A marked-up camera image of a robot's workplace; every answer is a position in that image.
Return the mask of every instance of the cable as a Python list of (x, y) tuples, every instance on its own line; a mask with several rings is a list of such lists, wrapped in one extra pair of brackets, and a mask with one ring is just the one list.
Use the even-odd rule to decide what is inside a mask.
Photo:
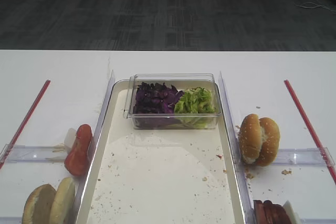
[[(295, 3), (295, 1), (306, 1), (306, 2), (303, 2), (301, 4), (297, 4), (297, 3)], [(318, 0), (313, 0), (313, 1), (315, 1), (316, 3), (312, 2), (310, 0), (294, 0), (294, 4), (295, 4), (295, 6), (301, 7), (301, 8), (304, 8), (304, 9), (323, 8), (323, 9), (327, 9), (327, 10), (331, 11), (332, 14), (336, 14), (336, 10), (330, 9), (328, 6), (323, 5)]]

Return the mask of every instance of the sliced bun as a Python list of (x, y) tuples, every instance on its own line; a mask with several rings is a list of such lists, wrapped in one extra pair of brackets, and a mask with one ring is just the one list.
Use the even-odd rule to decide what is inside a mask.
[(280, 131), (270, 118), (258, 118), (256, 114), (246, 116), (240, 127), (239, 148), (247, 164), (267, 166), (278, 153)]
[(243, 160), (252, 164), (259, 157), (261, 150), (261, 128), (259, 117), (256, 114), (246, 116), (239, 131), (239, 148)]
[(64, 220), (68, 218), (74, 200), (75, 182), (71, 177), (64, 178), (58, 186), (55, 200), (51, 207), (50, 219), (48, 219), (49, 224), (63, 224)]
[(48, 223), (55, 194), (56, 190), (50, 184), (37, 187), (26, 201), (22, 224)]

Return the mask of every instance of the white tray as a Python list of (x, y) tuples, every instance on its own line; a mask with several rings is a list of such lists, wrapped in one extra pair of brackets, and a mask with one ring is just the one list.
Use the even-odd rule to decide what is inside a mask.
[(76, 223), (243, 223), (223, 116), (215, 130), (135, 130), (127, 89), (113, 87)]

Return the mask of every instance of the green lettuce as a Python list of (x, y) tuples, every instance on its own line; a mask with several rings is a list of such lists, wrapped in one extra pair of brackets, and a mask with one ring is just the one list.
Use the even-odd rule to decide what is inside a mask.
[[(184, 90), (184, 95), (180, 98), (174, 108), (175, 114), (208, 114), (215, 113), (212, 105), (212, 94), (204, 88)], [(192, 128), (205, 128), (211, 123), (212, 118), (185, 117), (180, 118), (184, 126)]]

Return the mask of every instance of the gray carpet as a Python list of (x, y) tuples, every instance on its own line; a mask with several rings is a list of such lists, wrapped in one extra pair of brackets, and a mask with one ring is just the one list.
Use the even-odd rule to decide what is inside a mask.
[(0, 49), (335, 51), (335, 21), (293, 0), (0, 0)]

